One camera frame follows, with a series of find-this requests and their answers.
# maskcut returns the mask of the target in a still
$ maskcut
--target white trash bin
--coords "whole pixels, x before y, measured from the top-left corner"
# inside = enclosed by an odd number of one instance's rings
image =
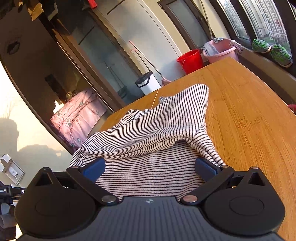
[[[158,83],[152,71],[143,74],[135,82],[135,84],[143,91],[145,95],[148,95],[149,93],[161,88],[161,85]]]

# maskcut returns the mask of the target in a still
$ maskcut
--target wooden table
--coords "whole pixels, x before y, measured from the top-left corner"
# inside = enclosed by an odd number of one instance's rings
[[[232,58],[208,65],[122,108],[101,130],[117,124],[130,109],[151,109],[159,97],[198,83],[210,88],[207,132],[221,158],[235,170],[251,166],[263,170],[286,208],[279,235],[296,240],[296,116],[261,79]]]

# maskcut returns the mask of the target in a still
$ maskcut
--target logo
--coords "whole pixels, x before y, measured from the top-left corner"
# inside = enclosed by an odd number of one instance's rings
[[[146,200],[146,203],[149,203],[149,204],[151,204],[151,203],[153,203],[154,201],[152,200],[152,199],[147,199]]]

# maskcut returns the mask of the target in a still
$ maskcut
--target floral pattern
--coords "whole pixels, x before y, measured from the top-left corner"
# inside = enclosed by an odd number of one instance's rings
[[[50,119],[74,150],[81,147],[106,107],[91,89],[75,95]]]

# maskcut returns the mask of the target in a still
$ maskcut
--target wall outlet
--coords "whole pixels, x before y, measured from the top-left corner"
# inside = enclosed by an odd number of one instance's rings
[[[19,184],[21,178],[25,174],[25,172],[14,161],[11,162],[5,173],[16,185]]]

